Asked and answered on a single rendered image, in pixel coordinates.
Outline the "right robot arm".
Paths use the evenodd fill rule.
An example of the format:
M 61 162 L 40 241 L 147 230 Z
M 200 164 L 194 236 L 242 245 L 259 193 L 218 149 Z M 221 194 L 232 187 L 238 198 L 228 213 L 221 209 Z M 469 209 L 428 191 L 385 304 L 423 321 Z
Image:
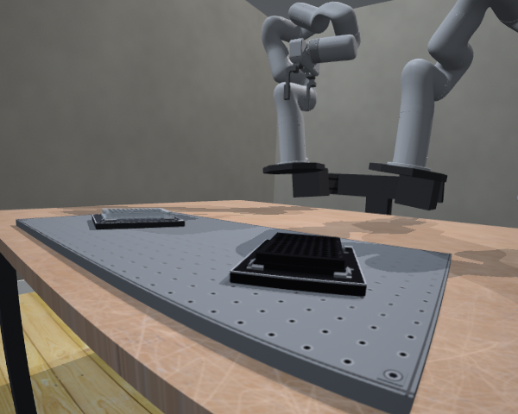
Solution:
M 331 20 L 336 36 L 310 40 L 310 57 L 317 64 L 355 59 L 361 37 L 356 13 L 351 6 L 344 3 L 330 2 L 319 8 L 307 3 L 295 3 L 290 7 L 288 15 L 291 21 L 280 16 L 270 16 L 262 25 L 262 44 L 268 55 L 273 78 L 280 83 L 274 90 L 282 162 L 278 164 L 311 163 L 306 157 L 304 119 L 301 112 L 304 111 L 303 98 L 306 97 L 309 79 L 300 69 L 298 73 L 291 72 L 290 99 L 283 99 L 286 69 L 293 63 L 282 41 L 290 42 L 299 38 L 306 40 L 312 35 L 323 33 Z

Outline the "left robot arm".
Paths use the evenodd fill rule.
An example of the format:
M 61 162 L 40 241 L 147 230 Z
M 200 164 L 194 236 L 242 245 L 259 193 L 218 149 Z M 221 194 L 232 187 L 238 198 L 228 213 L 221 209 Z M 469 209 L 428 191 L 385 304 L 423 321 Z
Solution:
M 444 98 L 470 67 L 474 53 L 468 41 L 480 26 L 488 7 L 503 24 L 518 33 L 518 0 L 456 2 L 428 43 L 428 52 L 438 61 L 436 65 L 416 59 L 403 68 L 395 153 L 393 162 L 387 165 L 431 172 L 426 167 L 426 160 L 434 102 Z

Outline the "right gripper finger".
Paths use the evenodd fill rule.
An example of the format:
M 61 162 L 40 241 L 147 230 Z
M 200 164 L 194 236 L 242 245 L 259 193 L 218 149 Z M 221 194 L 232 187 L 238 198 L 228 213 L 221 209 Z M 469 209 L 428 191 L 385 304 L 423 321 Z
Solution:
M 313 76 L 311 73 L 306 74 L 306 77 L 309 79 L 309 83 L 306 85 L 306 97 L 303 98 L 303 110 L 309 111 L 310 110 L 310 88 L 316 87 L 315 76 Z
M 293 63 L 292 66 L 288 66 L 286 70 L 286 84 L 284 85 L 284 100 L 290 99 L 290 73 L 298 73 L 299 69 L 302 69 L 304 66 L 298 61 L 298 63 Z

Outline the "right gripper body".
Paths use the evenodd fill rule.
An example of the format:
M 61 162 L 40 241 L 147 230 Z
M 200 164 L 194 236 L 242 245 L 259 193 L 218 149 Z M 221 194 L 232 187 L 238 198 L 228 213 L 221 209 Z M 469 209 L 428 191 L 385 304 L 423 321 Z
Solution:
M 300 69 L 305 74 L 312 74 L 313 76 L 319 75 L 319 63 L 314 64 L 311 60 L 309 53 L 309 44 L 303 40 L 303 38 L 291 40 L 289 42 L 289 59 L 292 63 L 298 63 L 299 61 L 304 68 Z

